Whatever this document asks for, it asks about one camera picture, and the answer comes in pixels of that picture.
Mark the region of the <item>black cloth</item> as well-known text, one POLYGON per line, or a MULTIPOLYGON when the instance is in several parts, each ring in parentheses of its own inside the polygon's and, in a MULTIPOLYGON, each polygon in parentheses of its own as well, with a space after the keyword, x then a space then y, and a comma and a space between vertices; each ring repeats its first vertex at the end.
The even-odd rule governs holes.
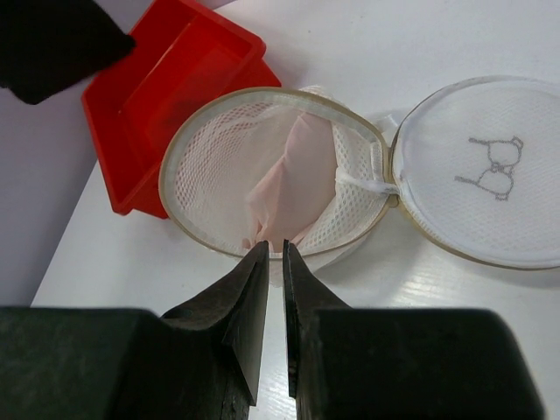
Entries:
POLYGON ((135 46, 94 1, 1 2, 1 88, 26 104, 112 66, 135 46))

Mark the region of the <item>white mesh laundry bag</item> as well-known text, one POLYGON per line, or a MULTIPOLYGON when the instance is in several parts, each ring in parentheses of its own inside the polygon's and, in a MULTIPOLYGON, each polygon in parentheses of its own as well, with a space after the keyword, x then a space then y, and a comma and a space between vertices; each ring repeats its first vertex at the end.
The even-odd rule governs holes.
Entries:
POLYGON ((253 87, 196 111, 158 177, 170 219, 232 257, 251 248, 245 199, 283 155, 303 113, 332 123, 335 196, 295 243, 315 268, 357 248, 400 209, 431 242, 514 270, 559 265, 559 87, 491 75, 440 88, 374 122, 320 87, 253 87))

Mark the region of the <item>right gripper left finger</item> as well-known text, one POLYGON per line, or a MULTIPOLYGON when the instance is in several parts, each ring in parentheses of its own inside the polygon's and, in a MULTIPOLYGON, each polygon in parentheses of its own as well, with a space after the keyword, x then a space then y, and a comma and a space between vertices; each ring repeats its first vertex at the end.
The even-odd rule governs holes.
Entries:
POLYGON ((173 417, 248 418, 258 396, 269 273, 269 244, 260 241, 223 278, 164 313, 178 335, 173 417))

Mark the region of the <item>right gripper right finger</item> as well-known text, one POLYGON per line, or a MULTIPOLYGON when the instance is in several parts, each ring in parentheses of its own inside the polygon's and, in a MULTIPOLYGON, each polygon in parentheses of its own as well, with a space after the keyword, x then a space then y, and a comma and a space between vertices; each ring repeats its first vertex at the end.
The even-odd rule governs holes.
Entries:
POLYGON ((317 279, 291 241, 283 242, 283 303, 286 325, 289 395, 296 402, 297 418, 305 413, 305 349, 315 311, 347 309, 343 300, 317 279))

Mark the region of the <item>pink beige bra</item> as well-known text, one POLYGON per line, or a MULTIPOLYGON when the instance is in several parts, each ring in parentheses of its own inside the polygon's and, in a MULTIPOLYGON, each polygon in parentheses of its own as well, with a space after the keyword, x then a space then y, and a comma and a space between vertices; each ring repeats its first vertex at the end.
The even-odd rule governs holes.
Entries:
POLYGON ((301 242, 335 196, 336 169, 332 123, 299 115, 283 155, 245 199, 249 235, 242 246, 266 241, 277 253, 285 240, 301 242))

